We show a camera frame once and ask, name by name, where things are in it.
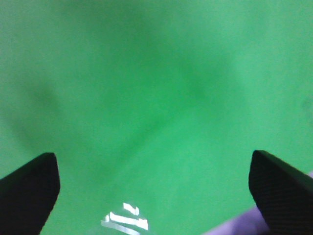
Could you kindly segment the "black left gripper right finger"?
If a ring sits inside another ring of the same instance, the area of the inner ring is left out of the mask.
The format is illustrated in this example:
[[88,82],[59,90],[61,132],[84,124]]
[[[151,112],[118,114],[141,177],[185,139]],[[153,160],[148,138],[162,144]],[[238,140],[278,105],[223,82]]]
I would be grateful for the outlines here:
[[264,150],[255,150],[248,187],[271,235],[313,233],[310,176]]

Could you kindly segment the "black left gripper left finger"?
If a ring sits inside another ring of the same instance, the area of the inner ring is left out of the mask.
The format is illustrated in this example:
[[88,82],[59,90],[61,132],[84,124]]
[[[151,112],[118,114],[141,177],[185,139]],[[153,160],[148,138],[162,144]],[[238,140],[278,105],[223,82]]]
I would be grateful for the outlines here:
[[0,233],[38,235],[60,192],[56,155],[43,153],[0,180]]

